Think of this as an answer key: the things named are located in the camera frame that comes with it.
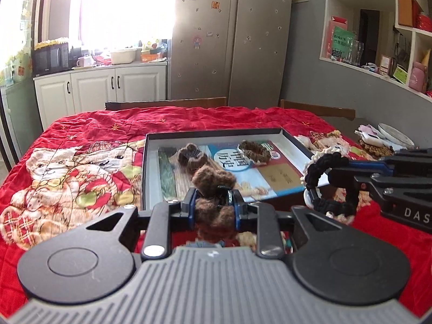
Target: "microwave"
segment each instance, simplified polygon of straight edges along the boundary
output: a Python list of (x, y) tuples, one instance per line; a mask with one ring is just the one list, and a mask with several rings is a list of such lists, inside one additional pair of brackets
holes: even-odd
[(41, 47), (33, 51), (32, 58), (34, 77), (64, 72), (72, 68), (68, 43)]

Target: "gray ribbed plate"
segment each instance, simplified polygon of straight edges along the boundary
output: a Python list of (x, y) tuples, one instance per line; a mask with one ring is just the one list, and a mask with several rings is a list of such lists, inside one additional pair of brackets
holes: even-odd
[(281, 261), (249, 248), (177, 248), (146, 261), (129, 283), (102, 301), (53, 306), (30, 301), (14, 324), (408, 324), (419, 320), (396, 300), (346, 307), (297, 283)]

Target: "brown knitted bear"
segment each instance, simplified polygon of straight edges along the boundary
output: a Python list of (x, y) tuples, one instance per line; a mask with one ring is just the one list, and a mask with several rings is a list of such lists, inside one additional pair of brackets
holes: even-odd
[(187, 173), (193, 175), (198, 169), (208, 162), (207, 155), (195, 144), (187, 144), (178, 152), (178, 163), (185, 168)]
[(195, 223), (198, 236), (208, 242), (216, 243), (226, 238), (234, 238), (237, 234), (233, 206), (221, 205), (217, 187), (223, 185), (234, 188), (235, 176), (226, 171), (218, 171), (204, 165), (192, 177), (192, 183), (202, 194), (195, 203)]

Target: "gray wall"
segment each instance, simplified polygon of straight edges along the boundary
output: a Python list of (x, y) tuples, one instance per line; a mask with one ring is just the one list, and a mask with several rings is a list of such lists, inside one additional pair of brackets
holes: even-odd
[(70, 0), (51, 0), (48, 38), (50, 40), (69, 36)]
[(383, 79), (321, 61), (325, 0), (292, 4), (281, 98), (349, 107), (357, 117), (386, 123), (416, 145), (432, 147), (432, 103)]

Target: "red blanket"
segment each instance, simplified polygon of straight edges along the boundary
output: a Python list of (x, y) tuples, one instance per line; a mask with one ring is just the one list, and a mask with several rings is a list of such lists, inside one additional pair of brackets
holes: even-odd
[[(140, 204), (147, 133), (280, 126), (317, 148), (335, 141), (353, 158), (367, 157), (325, 121), (299, 110), (161, 107), (81, 113), (54, 122), (0, 189), (0, 313), (8, 317), (25, 303), (16, 276), (25, 250), (101, 213)], [(360, 209), (353, 226), (407, 255), (412, 273), (400, 301), (424, 314), (432, 305), (432, 236), (382, 218), (374, 202)], [(175, 236), (174, 246), (195, 237)]]

